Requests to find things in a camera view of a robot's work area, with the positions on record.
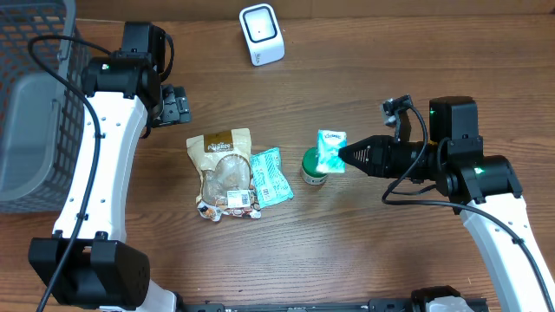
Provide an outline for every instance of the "wooden table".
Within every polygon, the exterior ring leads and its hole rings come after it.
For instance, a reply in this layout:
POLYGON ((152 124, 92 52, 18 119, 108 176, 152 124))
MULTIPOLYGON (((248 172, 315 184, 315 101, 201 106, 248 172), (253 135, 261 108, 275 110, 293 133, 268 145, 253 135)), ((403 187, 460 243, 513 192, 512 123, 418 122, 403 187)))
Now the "wooden table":
MULTIPOLYGON (((422 112, 438 96, 476 99, 485 153, 512 161, 535 237, 555 270, 554 16, 280 25, 285 58, 254 68, 237 21, 159 23, 175 42, 169 82, 185 86, 193 122, 156 129, 135 154, 127 242, 149 256, 154 281, 189 303, 366 301, 448 284, 499 307, 480 254, 451 209, 385 206, 380 197, 390 181, 352 167, 322 188, 299 177, 318 129, 345 131, 349 142, 392 134, 378 104, 403 94, 422 112), (240 127, 251 129, 254 153, 281 148, 295 198, 263 210, 258 221, 215 224, 194 207, 199 176, 186 139, 240 127)), ((121 23, 78 27, 92 42, 120 47, 121 23)), ((412 139, 421 140, 413 129, 412 139)), ((47 237, 56 217, 0 218, 0 310, 35 310, 44 286, 27 262, 29 241, 47 237)), ((74 310, 53 299, 49 305, 74 310)))

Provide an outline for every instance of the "can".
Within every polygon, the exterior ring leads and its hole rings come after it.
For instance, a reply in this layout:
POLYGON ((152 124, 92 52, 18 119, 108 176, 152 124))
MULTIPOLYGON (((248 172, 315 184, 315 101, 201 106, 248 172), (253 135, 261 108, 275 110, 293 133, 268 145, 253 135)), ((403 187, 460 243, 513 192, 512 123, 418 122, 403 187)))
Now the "can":
POLYGON ((322 185, 328 179, 327 174, 316 171, 317 162, 317 149, 312 147, 304 154, 301 165, 301 178, 310 185, 322 185))

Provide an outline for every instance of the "teal and white packet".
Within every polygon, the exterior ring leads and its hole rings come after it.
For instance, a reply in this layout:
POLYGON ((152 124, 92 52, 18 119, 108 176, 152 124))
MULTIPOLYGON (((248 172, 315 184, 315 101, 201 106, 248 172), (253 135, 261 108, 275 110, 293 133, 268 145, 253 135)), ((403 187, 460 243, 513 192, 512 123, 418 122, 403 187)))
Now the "teal and white packet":
POLYGON ((339 158, 339 149, 347 146, 345 132, 318 130, 316 171, 320 173, 344 173, 345 163, 339 158))
POLYGON ((293 198, 293 191, 281 172, 279 147, 252 155, 251 168, 261 209, 293 198))

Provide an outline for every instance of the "beige and clear bag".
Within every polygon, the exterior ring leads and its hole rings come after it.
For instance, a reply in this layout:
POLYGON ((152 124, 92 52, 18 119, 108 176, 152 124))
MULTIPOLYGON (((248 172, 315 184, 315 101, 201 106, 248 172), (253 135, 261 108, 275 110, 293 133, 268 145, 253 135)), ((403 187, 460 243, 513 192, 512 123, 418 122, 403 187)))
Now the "beige and clear bag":
POLYGON ((187 153, 200 175, 197 209, 203 218, 260 218, 251 172, 251 132, 233 129, 187 139, 187 153))

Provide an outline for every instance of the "gray plastic bin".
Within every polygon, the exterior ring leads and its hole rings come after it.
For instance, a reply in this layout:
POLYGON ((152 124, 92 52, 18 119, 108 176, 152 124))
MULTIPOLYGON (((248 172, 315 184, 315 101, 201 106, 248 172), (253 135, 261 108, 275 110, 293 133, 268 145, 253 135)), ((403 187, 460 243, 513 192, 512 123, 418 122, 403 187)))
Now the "gray plastic bin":
MULTIPOLYGON (((63 208, 81 145, 83 104, 27 52, 35 36, 80 36, 73 0, 0 0, 0 212, 63 208)), ((88 49, 51 40, 37 55, 81 85, 88 49)))

